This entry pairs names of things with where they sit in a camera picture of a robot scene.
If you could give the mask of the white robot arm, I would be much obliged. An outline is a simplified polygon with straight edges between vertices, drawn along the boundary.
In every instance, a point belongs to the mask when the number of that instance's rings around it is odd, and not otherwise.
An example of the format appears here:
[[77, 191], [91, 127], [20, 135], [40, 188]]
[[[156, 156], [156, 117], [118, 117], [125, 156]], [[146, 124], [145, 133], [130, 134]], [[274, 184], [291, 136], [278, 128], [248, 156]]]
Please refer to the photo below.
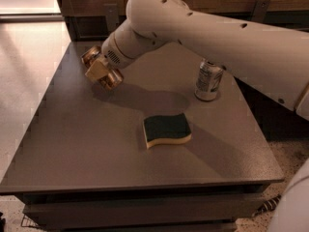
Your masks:
[[182, 0], [128, 0], [125, 22], [103, 43], [86, 76], [112, 90], [123, 81], [121, 69], [170, 42], [308, 118], [307, 33], [195, 12]]

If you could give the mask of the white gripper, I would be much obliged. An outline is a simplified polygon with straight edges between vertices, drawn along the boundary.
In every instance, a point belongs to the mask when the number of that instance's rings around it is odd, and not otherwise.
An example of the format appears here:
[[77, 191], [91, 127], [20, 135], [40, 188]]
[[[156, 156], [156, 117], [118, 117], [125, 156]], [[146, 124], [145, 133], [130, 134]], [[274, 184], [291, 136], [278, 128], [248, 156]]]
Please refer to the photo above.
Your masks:
[[133, 60], [125, 56], [118, 48], [114, 33], [110, 34], [103, 42], [101, 52], [107, 60], [103, 57], [98, 57], [86, 64], [87, 71], [85, 75], [92, 82], [96, 82], [110, 74], [109, 64], [115, 68], [124, 69], [133, 63]]

